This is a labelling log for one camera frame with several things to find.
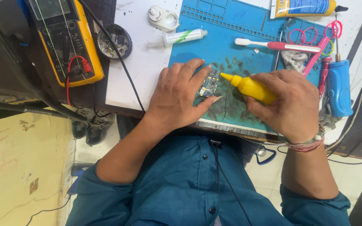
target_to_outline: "toothbrush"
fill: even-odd
[[[276,50],[295,50],[295,51],[302,51],[317,54],[320,53],[322,50],[317,46],[309,46],[309,45],[294,45],[288,44],[284,42],[258,42],[258,41],[250,41],[249,39],[235,39],[234,43],[236,45],[262,45],[266,46],[269,49],[276,49]]]

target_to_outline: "red screwdriver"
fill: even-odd
[[[319,77],[319,84],[318,84],[318,90],[319,90],[319,98],[322,97],[323,92],[325,91],[325,81],[326,77],[328,76],[329,72],[329,63],[332,61],[333,58],[331,57],[325,57],[322,59],[322,70],[321,70],[321,76]]]

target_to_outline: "blue silicone mat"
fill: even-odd
[[[208,30],[203,39],[175,44],[173,46],[169,65],[175,62],[187,62],[193,58],[202,58],[214,69],[227,74],[236,74],[242,77],[259,72],[271,71],[274,59],[274,50],[262,46],[237,46],[236,38],[246,38],[252,41],[277,41],[280,37],[280,28],[287,18],[270,19],[270,11],[248,3],[235,0],[184,0],[179,17],[180,26],[177,32],[202,28]],[[315,27],[318,30],[317,39],[312,45],[317,45],[323,38],[325,26],[294,18],[295,23],[289,28],[305,30]],[[327,30],[332,37],[332,30]],[[301,43],[301,33],[295,31],[291,39]],[[306,41],[314,39],[315,31],[306,32]],[[331,44],[325,48],[328,54]],[[320,70],[311,70],[307,79],[318,86]],[[229,123],[238,126],[250,127],[260,130],[272,129],[250,114],[245,107],[241,93],[237,87],[232,86],[223,78],[219,79],[216,96],[223,98],[216,102],[202,117],[204,119]],[[195,104],[203,101],[204,97],[197,96]]]

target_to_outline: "multimeter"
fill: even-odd
[[[28,0],[27,4],[61,86],[65,87],[67,83],[68,71],[83,69],[83,64],[88,64],[91,69],[88,69],[89,72],[71,73],[69,87],[103,79],[92,34],[78,0]]]

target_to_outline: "wall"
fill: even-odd
[[[66,202],[72,139],[67,119],[31,113],[0,119],[0,226],[24,226],[31,215]],[[43,212],[31,225],[60,221],[60,211]]]

